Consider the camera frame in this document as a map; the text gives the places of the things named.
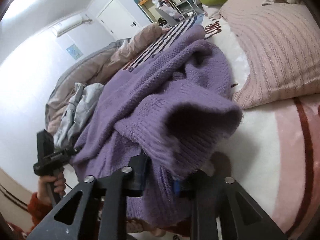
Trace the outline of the person left hand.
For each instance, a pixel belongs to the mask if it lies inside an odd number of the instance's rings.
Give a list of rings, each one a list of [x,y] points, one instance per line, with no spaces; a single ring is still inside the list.
[[[41,203],[51,205],[52,200],[50,196],[56,193],[63,197],[66,194],[65,189],[66,180],[62,171],[56,176],[42,176],[38,181],[37,198]]]

